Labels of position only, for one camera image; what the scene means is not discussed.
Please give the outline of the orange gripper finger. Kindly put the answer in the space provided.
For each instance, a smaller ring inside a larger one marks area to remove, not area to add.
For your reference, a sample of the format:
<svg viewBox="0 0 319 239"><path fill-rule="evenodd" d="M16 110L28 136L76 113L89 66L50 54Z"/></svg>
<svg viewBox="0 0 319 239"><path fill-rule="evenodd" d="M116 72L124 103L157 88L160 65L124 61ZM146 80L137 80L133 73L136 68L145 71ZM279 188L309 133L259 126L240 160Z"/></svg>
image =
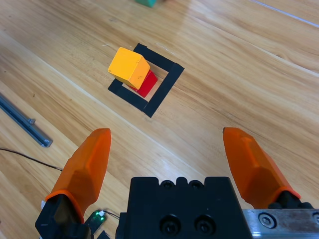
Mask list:
<svg viewBox="0 0 319 239"><path fill-rule="evenodd" d="M253 136L239 128L225 127L223 141L238 191L254 209L313 208L301 202L301 196Z"/></svg>
<svg viewBox="0 0 319 239"><path fill-rule="evenodd" d="M99 128L68 159L35 222L42 239L94 237L84 223L84 214L99 197L110 147L110 129Z"/></svg>

